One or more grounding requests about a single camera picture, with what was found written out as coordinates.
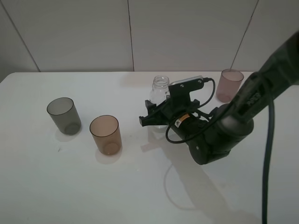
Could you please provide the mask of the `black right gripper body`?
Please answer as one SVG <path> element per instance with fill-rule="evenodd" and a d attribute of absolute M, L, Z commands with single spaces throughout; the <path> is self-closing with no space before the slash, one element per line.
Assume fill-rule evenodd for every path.
<path fill-rule="evenodd" d="M 183 110 L 173 109 L 168 100 L 162 111 L 169 120 L 165 133 L 166 140 L 168 142 L 204 142 L 204 130 L 212 119 L 212 113 L 203 112 L 200 109 L 200 105 Z M 180 140 L 172 139 L 169 136 L 170 130 L 173 130 Z"/>

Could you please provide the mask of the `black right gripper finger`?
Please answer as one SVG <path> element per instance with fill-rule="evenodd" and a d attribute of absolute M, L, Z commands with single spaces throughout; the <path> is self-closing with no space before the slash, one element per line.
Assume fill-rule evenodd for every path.
<path fill-rule="evenodd" d="M 167 100 L 164 100 L 160 104 L 154 104 L 150 100 L 145 100 L 145 107 L 148 113 L 158 113 L 162 112 L 165 106 L 167 105 Z"/>
<path fill-rule="evenodd" d="M 141 126 L 166 126 L 169 120 L 165 117 L 162 111 L 152 111 L 147 116 L 139 116 Z"/>

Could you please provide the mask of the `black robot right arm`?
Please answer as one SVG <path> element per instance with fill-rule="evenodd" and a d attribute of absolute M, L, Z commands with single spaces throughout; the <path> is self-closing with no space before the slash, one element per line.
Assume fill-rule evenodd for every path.
<path fill-rule="evenodd" d="M 254 128 L 253 118 L 270 102 L 299 81 L 299 34 L 294 33 L 252 73 L 230 103 L 200 111 L 200 102 L 190 93 L 202 89 L 209 78 L 197 76 L 169 85 L 168 98 L 159 105 L 146 100 L 148 114 L 142 126 L 166 125 L 186 143 L 199 165 L 229 155 L 231 149 Z"/>

